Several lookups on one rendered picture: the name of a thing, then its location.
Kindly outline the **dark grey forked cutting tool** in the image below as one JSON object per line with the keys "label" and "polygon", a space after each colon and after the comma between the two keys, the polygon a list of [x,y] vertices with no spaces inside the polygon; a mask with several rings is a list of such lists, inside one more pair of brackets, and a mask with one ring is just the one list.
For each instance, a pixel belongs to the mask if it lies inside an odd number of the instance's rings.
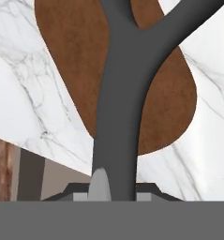
{"label": "dark grey forked cutting tool", "polygon": [[130,0],[99,0],[110,40],[97,100],[89,201],[134,201],[142,109],[152,80],[172,51],[224,0],[181,0],[142,30]]}

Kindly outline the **brown wooden cupboard front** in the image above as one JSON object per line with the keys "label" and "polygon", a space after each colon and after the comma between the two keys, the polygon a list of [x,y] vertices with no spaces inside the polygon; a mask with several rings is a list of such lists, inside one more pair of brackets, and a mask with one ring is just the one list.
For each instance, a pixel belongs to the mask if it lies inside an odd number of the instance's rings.
{"label": "brown wooden cupboard front", "polygon": [[0,140],[0,202],[9,202],[11,198],[12,152],[12,144]]}

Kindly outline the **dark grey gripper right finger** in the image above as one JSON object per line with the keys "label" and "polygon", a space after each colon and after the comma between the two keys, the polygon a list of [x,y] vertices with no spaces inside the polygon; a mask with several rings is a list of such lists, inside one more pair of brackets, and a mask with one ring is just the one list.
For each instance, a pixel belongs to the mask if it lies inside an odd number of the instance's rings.
{"label": "dark grey gripper right finger", "polygon": [[173,197],[167,193],[163,193],[155,183],[137,183],[136,184],[137,193],[151,193],[170,202],[180,202],[181,199]]}

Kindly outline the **brown wooden cutting board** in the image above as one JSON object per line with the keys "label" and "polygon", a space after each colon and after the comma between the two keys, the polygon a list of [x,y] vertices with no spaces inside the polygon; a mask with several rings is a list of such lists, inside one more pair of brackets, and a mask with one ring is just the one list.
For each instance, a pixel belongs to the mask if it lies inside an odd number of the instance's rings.
{"label": "brown wooden cutting board", "polygon": [[[90,136],[95,135],[97,95],[109,28],[99,0],[35,0],[39,31]],[[197,91],[187,62],[175,49],[147,94],[139,139],[141,155],[177,140],[196,109]]]}

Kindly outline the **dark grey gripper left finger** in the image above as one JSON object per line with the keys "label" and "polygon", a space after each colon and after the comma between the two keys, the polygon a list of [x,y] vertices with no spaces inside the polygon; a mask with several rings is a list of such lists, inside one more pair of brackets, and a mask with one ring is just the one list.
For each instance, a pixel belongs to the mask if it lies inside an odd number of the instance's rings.
{"label": "dark grey gripper left finger", "polygon": [[85,202],[88,198],[88,188],[88,183],[69,183],[62,192],[44,199],[44,202]]}

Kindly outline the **dark grey cupboard panel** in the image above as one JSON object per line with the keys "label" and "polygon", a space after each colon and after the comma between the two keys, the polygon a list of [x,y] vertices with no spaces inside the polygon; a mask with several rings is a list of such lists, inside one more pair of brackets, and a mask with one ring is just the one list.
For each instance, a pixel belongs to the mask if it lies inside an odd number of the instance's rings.
{"label": "dark grey cupboard panel", "polygon": [[18,201],[40,201],[45,158],[27,151],[21,150]]}

